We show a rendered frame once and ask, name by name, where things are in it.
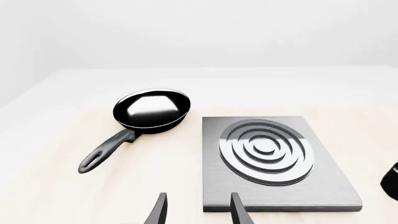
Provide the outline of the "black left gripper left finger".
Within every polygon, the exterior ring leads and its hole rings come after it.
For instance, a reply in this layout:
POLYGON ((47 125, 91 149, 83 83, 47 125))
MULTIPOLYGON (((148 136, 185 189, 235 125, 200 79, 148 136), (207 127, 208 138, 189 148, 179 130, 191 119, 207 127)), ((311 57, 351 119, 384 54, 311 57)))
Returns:
POLYGON ((167 218, 167 194, 162 192, 144 224, 165 224, 167 218))

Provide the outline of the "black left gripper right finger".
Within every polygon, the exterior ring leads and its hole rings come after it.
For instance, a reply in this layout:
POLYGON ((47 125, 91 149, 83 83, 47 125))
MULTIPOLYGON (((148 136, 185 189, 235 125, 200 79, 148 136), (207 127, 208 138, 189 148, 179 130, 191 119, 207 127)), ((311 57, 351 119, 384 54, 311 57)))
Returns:
POLYGON ((230 210, 233 224, 254 224, 237 192, 231 193, 230 210))

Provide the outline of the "flat black stove plate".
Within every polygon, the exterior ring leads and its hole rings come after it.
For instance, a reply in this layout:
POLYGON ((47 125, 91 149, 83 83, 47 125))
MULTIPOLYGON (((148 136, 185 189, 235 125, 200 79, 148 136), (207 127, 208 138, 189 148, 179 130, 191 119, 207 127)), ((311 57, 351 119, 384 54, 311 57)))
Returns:
POLYGON ((203 211, 358 212, 361 197, 301 116, 203 117, 203 211))

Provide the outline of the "round black stove knob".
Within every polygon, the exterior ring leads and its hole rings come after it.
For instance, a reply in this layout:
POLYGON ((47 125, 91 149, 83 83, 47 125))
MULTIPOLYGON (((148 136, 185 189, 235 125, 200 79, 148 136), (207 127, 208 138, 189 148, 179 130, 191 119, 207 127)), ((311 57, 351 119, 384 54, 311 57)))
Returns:
POLYGON ((380 186, 390 198, 398 201, 398 162, 387 171, 380 186))

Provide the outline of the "black frying pan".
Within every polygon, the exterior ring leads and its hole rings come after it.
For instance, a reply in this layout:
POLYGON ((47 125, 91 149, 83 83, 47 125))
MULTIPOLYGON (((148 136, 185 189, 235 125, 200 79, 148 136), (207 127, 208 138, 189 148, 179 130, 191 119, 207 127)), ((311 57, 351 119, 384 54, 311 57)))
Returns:
POLYGON ((113 108, 114 119, 123 130, 105 140, 78 166, 78 173, 92 171, 123 143, 133 143, 142 134, 158 134, 180 124, 191 108, 189 97, 181 91, 153 88, 121 98, 113 108))

